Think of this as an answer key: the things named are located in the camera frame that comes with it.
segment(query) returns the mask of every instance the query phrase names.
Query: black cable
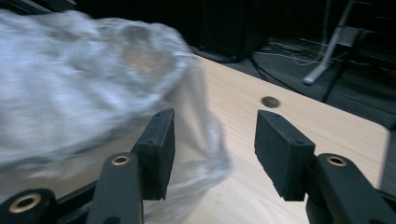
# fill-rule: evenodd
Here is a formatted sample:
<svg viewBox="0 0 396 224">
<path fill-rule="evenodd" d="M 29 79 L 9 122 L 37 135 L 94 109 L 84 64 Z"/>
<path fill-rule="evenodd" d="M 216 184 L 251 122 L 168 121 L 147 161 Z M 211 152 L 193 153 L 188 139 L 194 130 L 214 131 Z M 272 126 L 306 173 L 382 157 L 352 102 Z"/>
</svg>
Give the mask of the black cable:
<svg viewBox="0 0 396 224">
<path fill-rule="evenodd" d="M 351 96 L 348 95 L 348 94 L 344 94 L 344 93 L 342 93 L 342 92 L 335 92 L 334 94 L 339 95 L 340 97 L 347 98 L 348 100 L 352 100 L 352 101 L 355 101 L 355 102 L 359 102 L 359 104 L 361 104 L 361 105 L 370 106 L 370 107 L 375 108 L 375 109 L 377 109 L 377 110 L 380 110 L 380 111 L 382 111 L 382 112 L 391 113 L 390 111 L 387 111 L 387 110 L 384 110 L 384 109 L 382 109 L 382 108 L 379 108 L 378 106 L 369 105 L 369 104 L 367 104 L 367 103 L 365 103 L 365 102 L 363 102 L 363 101 L 358 101 L 358 100 L 356 100 L 356 98 L 353 98 L 353 97 L 351 97 Z"/>
<path fill-rule="evenodd" d="M 295 60 L 301 60 L 300 56 L 304 56 L 307 58 L 311 58 L 314 59 L 316 58 L 318 55 L 316 55 L 316 51 L 313 49 L 301 49 L 301 47 L 295 46 L 295 45 L 291 45 L 294 46 L 296 49 L 289 49 L 289 48 L 284 48 L 282 46 L 279 45 L 278 42 L 276 42 L 275 40 L 272 40 L 269 42 L 268 46 L 265 46 L 259 50 L 257 50 L 256 52 L 258 53 L 274 53 L 274 54 L 280 54 L 286 57 L 294 57 Z M 334 68 L 338 68 L 340 61 L 342 61 L 342 57 L 345 56 L 345 53 L 341 53 L 340 55 L 333 57 L 331 59 L 331 61 L 329 62 L 329 65 L 331 65 Z"/>
<path fill-rule="evenodd" d="M 297 92 L 297 93 L 299 93 L 299 94 L 301 94 L 301 95 L 303 95 L 303 96 L 306 96 L 306 95 L 303 94 L 302 92 L 297 91 L 297 90 L 294 89 L 292 86 L 286 84 L 285 82 L 283 82 L 283 81 L 280 80 L 279 78 L 274 77 L 272 74 L 270 74 L 270 73 L 267 72 L 265 69 L 263 69 L 261 66 L 259 66 L 259 64 L 258 64 L 258 63 L 256 62 L 256 60 L 254 59 L 253 54 L 250 54 L 247 58 L 250 60 L 250 62 L 251 62 L 251 63 L 253 64 L 253 66 L 256 68 L 256 70 L 257 70 L 257 72 L 259 73 L 259 75 L 260 75 L 260 77 L 262 78 L 262 80 L 268 81 L 268 77 L 266 76 L 266 75 L 268 75 L 269 77 L 273 78 L 273 79 L 276 80 L 277 82 L 279 82 L 279 83 L 281 83 L 282 85 L 286 86 L 286 87 L 289 88 L 290 90 L 295 91 L 295 92 Z"/>
<path fill-rule="evenodd" d="M 315 50 L 315 49 L 302 48 L 302 47 L 300 47 L 298 45 L 293 45 L 293 44 L 289 44 L 289 43 L 288 44 L 283 44 L 283 43 L 280 43 L 278 41 L 272 41 L 269 44 L 270 44 L 270 46 L 275 46 L 275 47 L 277 47 L 279 49 L 287 50 L 287 51 L 290 51 L 290 52 L 294 51 L 296 53 L 300 52 L 300 53 L 310 54 L 309 56 L 306 55 L 308 57 L 315 58 L 315 57 L 318 56 L 317 50 Z"/>
<path fill-rule="evenodd" d="M 345 80 L 345 79 L 341 79 L 341 78 L 339 78 L 338 81 L 343 82 L 343 83 L 345 83 L 345 84 L 347 84 L 347 85 L 349 85 L 349 86 L 351 86 L 351 87 L 353 87 L 355 89 L 361 90 L 361 91 L 368 91 L 368 92 L 371 92 L 371 93 L 373 93 L 373 94 L 375 94 L 377 96 L 387 97 L 387 98 L 396 100 L 396 96 L 392 95 L 391 93 L 387 93 L 387 92 L 383 92 L 383 91 L 377 91 L 377 90 L 371 89 L 369 87 L 364 87 L 364 86 L 361 86 L 359 84 L 356 84 L 356 83 L 353 83 L 351 81 L 348 81 L 348 80 Z"/>
</svg>

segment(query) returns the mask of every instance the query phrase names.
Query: wooden table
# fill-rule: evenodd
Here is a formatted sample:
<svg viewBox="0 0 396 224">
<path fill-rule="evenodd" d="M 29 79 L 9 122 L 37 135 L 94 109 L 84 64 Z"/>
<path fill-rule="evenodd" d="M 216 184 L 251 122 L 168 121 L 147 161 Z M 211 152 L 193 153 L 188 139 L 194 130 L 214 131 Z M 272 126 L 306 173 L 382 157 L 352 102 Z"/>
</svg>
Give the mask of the wooden table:
<svg viewBox="0 0 396 224">
<path fill-rule="evenodd" d="M 201 59 L 210 110 L 222 122 L 233 163 L 232 174 L 210 189 L 185 223 L 308 223 L 305 203 L 286 203 L 257 161 L 254 134 L 257 110 L 276 112 L 316 145 L 353 160 L 379 188 L 389 139 L 382 126 L 287 91 L 255 77 Z M 280 106 L 269 108 L 263 97 Z"/>
</svg>

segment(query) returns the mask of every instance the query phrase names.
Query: crumpled plastic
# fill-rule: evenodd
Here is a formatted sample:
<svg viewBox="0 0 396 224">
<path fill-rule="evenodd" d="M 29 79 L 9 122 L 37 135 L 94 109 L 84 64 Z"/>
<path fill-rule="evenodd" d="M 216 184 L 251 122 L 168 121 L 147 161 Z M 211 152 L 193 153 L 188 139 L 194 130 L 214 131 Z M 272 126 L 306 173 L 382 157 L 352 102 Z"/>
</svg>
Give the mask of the crumpled plastic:
<svg viewBox="0 0 396 224">
<path fill-rule="evenodd" d="M 177 153 L 166 201 L 145 202 L 146 223 L 181 222 L 231 171 L 201 65 L 170 27 L 0 10 L 0 77 L 0 202 L 92 182 L 166 108 L 176 111 Z"/>
</svg>

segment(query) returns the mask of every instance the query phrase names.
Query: black equipment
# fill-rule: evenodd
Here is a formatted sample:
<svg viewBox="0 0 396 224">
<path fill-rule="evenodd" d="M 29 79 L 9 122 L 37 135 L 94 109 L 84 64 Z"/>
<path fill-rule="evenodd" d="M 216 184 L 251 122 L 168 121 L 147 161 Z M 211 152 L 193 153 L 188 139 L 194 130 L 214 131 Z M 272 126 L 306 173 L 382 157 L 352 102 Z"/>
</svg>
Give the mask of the black equipment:
<svg viewBox="0 0 396 224">
<path fill-rule="evenodd" d="M 259 111 L 255 152 L 285 201 L 304 200 L 311 224 L 393 224 L 394 197 L 372 187 L 349 159 L 314 155 L 315 144 L 278 114 Z"/>
<path fill-rule="evenodd" d="M 0 205 L 0 222 L 144 223 L 142 200 L 166 197 L 175 157 L 174 114 L 155 114 L 131 152 L 105 160 L 97 181 L 57 200 L 49 189 L 23 191 Z"/>
<path fill-rule="evenodd" d="M 200 50 L 244 59 L 266 40 L 264 16 L 261 0 L 205 0 Z"/>
</svg>

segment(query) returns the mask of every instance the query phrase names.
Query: brass insert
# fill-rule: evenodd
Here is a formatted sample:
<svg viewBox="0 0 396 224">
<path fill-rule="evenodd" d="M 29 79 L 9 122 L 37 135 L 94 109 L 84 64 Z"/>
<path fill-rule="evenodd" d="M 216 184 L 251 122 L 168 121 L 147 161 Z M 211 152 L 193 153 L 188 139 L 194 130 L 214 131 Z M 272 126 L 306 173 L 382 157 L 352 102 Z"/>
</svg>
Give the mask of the brass insert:
<svg viewBox="0 0 396 224">
<path fill-rule="evenodd" d="M 124 165 L 126 163 L 128 163 L 131 160 L 131 157 L 129 156 L 118 156 L 116 158 L 114 158 L 113 160 L 111 160 L 111 163 L 113 163 L 113 165 Z"/>
<path fill-rule="evenodd" d="M 327 158 L 327 161 L 332 165 L 336 166 L 346 166 L 347 162 L 339 157 L 330 156 Z"/>
<path fill-rule="evenodd" d="M 31 193 L 20 197 L 10 207 L 9 212 L 11 213 L 22 213 L 35 207 L 41 201 L 41 196 L 37 193 Z"/>
</svg>

